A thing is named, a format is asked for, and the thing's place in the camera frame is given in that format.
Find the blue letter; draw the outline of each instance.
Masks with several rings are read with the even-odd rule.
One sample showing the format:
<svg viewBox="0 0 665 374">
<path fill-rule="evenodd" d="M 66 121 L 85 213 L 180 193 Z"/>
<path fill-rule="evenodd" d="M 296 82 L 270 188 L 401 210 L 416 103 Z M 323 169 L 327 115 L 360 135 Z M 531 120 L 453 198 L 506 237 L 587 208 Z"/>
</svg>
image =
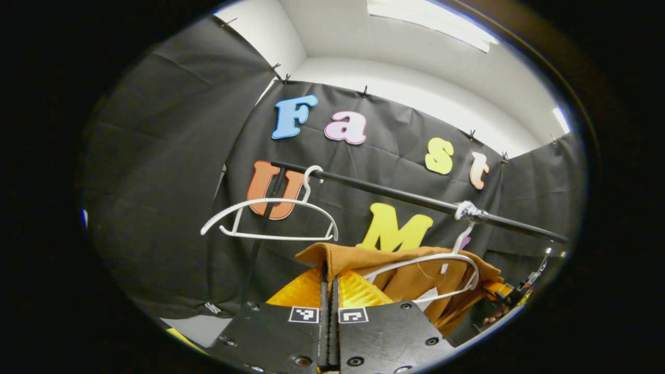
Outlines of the blue letter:
<svg viewBox="0 0 665 374">
<path fill-rule="evenodd" d="M 279 114 L 277 115 L 277 129 L 273 131 L 273 139 L 288 138 L 290 136 L 296 136 L 300 133 L 300 128 L 297 128 L 294 123 L 295 119 L 298 118 L 299 123 L 305 123 L 307 120 L 308 109 L 305 105 L 315 106 L 319 103 L 317 97 L 313 94 L 308 94 L 307 96 L 290 98 L 289 100 L 282 100 L 275 104 L 279 108 Z"/>
</svg>

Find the letter m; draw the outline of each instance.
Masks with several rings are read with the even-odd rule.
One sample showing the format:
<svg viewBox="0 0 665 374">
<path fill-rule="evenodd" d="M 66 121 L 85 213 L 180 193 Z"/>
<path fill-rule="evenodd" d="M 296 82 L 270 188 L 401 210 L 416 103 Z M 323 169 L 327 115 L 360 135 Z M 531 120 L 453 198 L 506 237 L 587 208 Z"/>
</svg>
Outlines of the letter m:
<svg viewBox="0 0 665 374">
<path fill-rule="evenodd" d="M 374 203 L 370 210 L 374 214 L 372 223 L 365 239 L 356 247 L 375 250 L 376 243 L 380 240 L 380 250 L 386 252 L 418 248 L 425 232 L 434 223 L 430 217 L 416 214 L 400 229 L 397 223 L 397 213 L 392 206 Z"/>
</svg>

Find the hanger hook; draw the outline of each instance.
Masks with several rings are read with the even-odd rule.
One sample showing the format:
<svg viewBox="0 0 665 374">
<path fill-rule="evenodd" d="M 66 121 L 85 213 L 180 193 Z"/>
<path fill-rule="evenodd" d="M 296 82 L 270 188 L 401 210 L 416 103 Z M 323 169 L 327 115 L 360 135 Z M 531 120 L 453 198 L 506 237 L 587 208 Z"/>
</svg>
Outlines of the hanger hook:
<svg viewBox="0 0 665 374">
<path fill-rule="evenodd" d="M 318 170 L 320 172 L 323 171 L 323 169 L 319 165 L 312 165 L 308 167 L 307 170 L 305 171 L 305 175 L 303 176 L 303 186 L 305 187 L 305 196 L 303 197 L 303 202 L 307 202 L 307 200 L 309 199 L 311 188 L 309 187 L 309 183 L 307 182 L 307 180 L 309 179 L 309 174 L 311 174 L 311 172 L 313 172 L 314 170 Z"/>
</svg>

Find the foam letter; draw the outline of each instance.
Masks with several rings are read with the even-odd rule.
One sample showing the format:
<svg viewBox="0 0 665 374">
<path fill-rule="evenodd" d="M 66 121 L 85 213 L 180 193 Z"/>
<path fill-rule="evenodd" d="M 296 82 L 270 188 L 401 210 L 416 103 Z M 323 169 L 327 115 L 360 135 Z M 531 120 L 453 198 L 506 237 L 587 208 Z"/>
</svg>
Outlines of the foam letter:
<svg viewBox="0 0 665 374">
<path fill-rule="evenodd" d="M 487 165 L 487 156 L 482 153 L 472 152 L 473 155 L 473 165 L 471 165 L 471 173 L 469 177 L 471 178 L 471 184 L 473 187 L 476 187 L 478 190 L 482 190 L 485 186 L 485 182 L 482 180 L 483 172 L 489 173 L 489 166 Z"/>
<path fill-rule="evenodd" d="M 254 163 L 254 177 L 252 177 L 251 182 L 249 183 L 249 188 L 247 189 L 247 199 L 262 199 L 265 197 L 266 192 L 268 191 L 268 186 L 270 185 L 270 180 L 273 179 L 273 176 L 279 174 L 279 168 L 276 166 L 270 165 L 270 162 L 266 161 L 257 161 Z M 286 191 L 284 191 L 284 199 L 297 199 L 300 189 L 303 187 L 303 178 L 304 174 L 288 170 L 285 173 L 285 176 L 289 180 L 287 184 Z M 270 212 L 271 220 L 281 220 L 286 218 L 291 214 L 293 210 L 293 205 L 290 202 L 281 202 L 278 205 L 273 206 L 272 211 Z M 265 209 L 268 207 L 268 203 L 260 202 L 252 204 L 249 206 L 256 214 L 264 215 Z"/>
<path fill-rule="evenodd" d="M 400 244 L 400 251 L 418 248 L 425 232 L 434 223 L 430 217 L 416 214 L 400 229 L 392 206 L 377 202 L 370 206 L 370 210 L 374 214 L 370 229 L 356 247 L 375 250 L 376 242 L 380 240 L 380 250 L 386 252 L 397 252 Z"/>
<path fill-rule="evenodd" d="M 441 138 L 433 138 L 427 144 L 430 153 L 425 155 L 425 165 L 428 169 L 439 174 L 448 174 L 453 168 L 453 144 Z"/>
<path fill-rule="evenodd" d="M 313 94 L 308 94 L 307 96 L 290 98 L 289 100 L 282 100 L 275 104 L 279 108 L 279 114 L 277 115 L 277 129 L 273 131 L 273 139 L 288 138 L 290 136 L 296 136 L 300 133 L 300 128 L 295 126 L 295 120 L 298 119 L 298 123 L 305 123 L 307 120 L 307 115 L 309 113 L 309 106 L 315 106 L 319 103 L 319 100 Z"/>
<path fill-rule="evenodd" d="M 365 117 L 356 112 L 337 112 L 332 115 L 335 122 L 330 122 L 323 133 L 328 139 L 345 140 L 349 144 L 360 144 L 367 139 L 365 136 Z"/>
</svg>

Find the white wall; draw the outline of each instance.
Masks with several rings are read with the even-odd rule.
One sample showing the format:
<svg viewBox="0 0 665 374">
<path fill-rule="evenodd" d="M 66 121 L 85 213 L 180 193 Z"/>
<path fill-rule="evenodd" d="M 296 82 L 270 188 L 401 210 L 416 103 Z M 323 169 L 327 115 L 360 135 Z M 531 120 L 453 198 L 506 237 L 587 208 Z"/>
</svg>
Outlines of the white wall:
<svg viewBox="0 0 665 374">
<path fill-rule="evenodd" d="M 340 57 L 310 57 L 293 72 L 294 81 L 344 87 L 411 106 L 469 133 L 495 151 L 519 156 L 540 142 L 500 108 L 459 86 L 377 61 Z"/>
<path fill-rule="evenodd" d="M 292 72 L 307 58 L 298 33 L 277 0 L 243 0 L 215 13 L 261 53 L 281 76 Z"/>
</svg>

